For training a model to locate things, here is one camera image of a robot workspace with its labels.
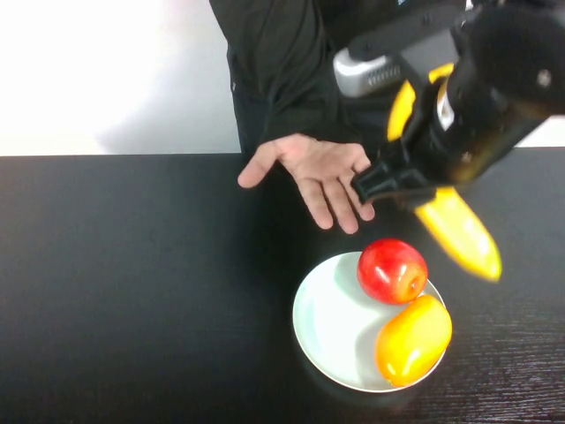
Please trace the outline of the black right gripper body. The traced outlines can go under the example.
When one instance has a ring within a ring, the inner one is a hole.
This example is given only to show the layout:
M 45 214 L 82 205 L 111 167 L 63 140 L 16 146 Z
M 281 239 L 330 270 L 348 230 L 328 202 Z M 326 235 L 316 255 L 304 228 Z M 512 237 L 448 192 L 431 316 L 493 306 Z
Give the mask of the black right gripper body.
M 503 92 L 471 53 L 451 71 L 421 54 L 402 55 L 416 101 L 402 134 L 402 176 L 408 185 L 463 185 L 481 177 L 547 121 L 547 111 Z

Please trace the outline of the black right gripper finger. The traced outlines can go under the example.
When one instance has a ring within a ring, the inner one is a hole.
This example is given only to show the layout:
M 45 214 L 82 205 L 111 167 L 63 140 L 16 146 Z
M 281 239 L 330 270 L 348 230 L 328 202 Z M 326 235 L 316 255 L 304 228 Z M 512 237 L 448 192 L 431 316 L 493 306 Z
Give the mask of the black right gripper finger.
M 435 198 L 437 186 L 411 164 L 372 164 L 352 179 L 362 204 L 390 199 L 399 207 L 414 209 Z

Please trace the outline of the person's right hand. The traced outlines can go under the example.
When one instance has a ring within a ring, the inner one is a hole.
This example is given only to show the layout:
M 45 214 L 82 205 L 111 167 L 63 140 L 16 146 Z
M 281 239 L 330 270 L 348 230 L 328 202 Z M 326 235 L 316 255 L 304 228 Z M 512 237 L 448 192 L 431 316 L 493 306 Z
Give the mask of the person's right hand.
M 356 173 L 370 165 L 361 145 L 316 140 L 299 133 L 271 140 L 257 148 L 240 172 L 238 184 L 257 186 L 276 163 L 290 174 L 322 230 L 338 224 L 343 232 L 353 234 L 360 220 L 375 218 L 373 206 L 362 203 L 351 186 Z

